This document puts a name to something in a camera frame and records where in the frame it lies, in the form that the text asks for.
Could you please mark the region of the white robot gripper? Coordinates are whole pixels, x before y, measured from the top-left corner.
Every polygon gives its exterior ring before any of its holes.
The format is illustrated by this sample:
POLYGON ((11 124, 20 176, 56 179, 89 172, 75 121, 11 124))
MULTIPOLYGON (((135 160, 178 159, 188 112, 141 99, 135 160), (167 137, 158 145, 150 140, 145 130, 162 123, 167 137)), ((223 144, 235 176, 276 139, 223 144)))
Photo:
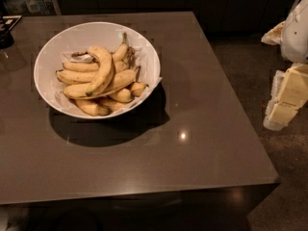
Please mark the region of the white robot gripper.
POLYGON ((275 72, 265 111, 263 125, 280 131, 308 101, 308 0, 300 0, 285 22, 266 32, 261 42, 280 45, 282 57, 294 63, 286 71, 275 72))

